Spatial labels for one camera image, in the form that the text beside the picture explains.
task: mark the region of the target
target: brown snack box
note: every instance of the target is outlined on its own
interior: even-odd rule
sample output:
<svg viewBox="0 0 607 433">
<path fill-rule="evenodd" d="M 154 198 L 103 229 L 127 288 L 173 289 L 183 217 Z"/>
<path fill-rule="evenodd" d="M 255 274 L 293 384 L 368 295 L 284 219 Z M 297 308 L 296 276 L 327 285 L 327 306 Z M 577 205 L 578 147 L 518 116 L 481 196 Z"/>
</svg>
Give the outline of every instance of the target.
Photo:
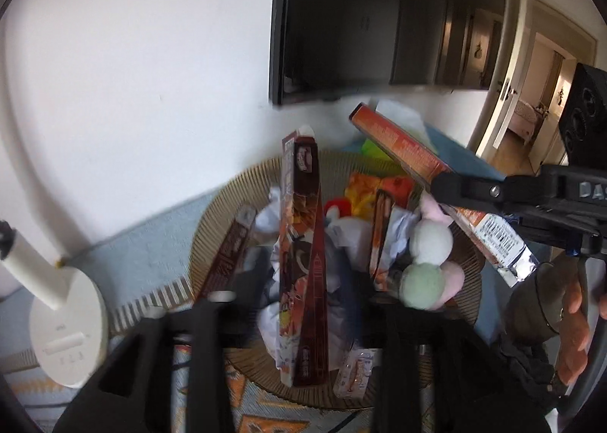
<svg viewBox="0 0 607 433">
<path fill-rule="evenodd" d="M 364 103 L 350 114 L 350 121 L 424 188 L 439 173 L 451 171 L 430 149 Z M 523 239 L 502 217 L 461 207 L 446 206 L 446 210 L 510 287 L 538 266 Z"/>
<path fill-rule="evenodd" d="M 247 246 L 247 239 L 256 215 L 257 210 L 253 206 L 243 204 L 239 207 L 196 300 L 206 298 L 213 291 L 227 288 Z"/>
<path fill-rule="evenodd" d="M 317 385 L 329 378 L 325 230 L 318 146 L 297 132 L 282 142 L 280 220 L 280 380 Z"/>
</svg>

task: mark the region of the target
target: snack box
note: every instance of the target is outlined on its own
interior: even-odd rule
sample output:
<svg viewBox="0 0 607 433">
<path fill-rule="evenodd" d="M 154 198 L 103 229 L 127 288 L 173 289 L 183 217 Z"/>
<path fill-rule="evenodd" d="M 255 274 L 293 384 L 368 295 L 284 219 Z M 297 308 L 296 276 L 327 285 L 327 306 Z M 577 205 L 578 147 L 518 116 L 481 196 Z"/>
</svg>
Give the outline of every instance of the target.
<svg viewBox="0 0 607 433">
<path fill-rule="evenodd" d="M 282 142 L 278 364 L 289 387 L 329 379 L 324 215 L 318 146 L 309 134 Z"/>
<path fill-rule="evenodd" d="M 241 262 L 257 210 L 249 204 L 239 207 L 228 233 L 223 238 L 197 300 L 207 298 L 213 291 L 225 290 Z"/>
</svg>

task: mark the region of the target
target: wooden floor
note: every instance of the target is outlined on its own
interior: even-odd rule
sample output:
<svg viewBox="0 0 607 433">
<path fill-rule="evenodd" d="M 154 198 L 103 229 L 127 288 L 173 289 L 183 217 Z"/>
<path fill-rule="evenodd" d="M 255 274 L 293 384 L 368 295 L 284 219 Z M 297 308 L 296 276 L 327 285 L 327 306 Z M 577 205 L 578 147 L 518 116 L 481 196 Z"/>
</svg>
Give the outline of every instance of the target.
<svg viewBox="0 0 607 433">
<path fill-rule="evenodd" d="M 529 162 L 529 150 L 531 145 L 524 145 L 523 139 L 511 130 L 506 130 L 506 135 L 499 149 L 491 160 L 491 166 L 506 176 L 513 174 L 535 175 Z"/>
</svg>

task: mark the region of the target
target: white pom-pom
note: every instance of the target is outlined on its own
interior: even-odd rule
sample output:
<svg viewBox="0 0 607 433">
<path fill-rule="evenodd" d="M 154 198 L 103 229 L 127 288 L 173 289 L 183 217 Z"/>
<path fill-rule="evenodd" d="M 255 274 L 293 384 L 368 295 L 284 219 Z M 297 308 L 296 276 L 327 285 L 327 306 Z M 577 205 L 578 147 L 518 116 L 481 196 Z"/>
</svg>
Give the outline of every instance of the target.
<svg viewBox="0 0 607 433">
<path fill-rule="evenodd" d="M 441 222 L 422 219 L 411 235 L 409 250 L 416 264 L 441 265 L 453 248 L 453 234 Z"/>
</svg>

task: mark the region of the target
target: lamp base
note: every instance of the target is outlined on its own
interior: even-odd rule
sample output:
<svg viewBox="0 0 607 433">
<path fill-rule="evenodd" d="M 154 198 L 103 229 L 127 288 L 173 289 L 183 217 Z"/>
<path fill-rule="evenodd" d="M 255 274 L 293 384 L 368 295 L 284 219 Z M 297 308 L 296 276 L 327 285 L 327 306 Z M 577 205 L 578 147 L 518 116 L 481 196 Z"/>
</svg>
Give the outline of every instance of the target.
<svg viewBox="0 0 607 433">
<path fill-rule="evenodd" d="M 31 345 L 40 367 L 55 382 L 80 388 L 107 354 L 107 315 L 101 293 L 82 271 L 64 267 L 68 298 L 51 310 L 34 299 L 30 311 Z"/>
</svg>

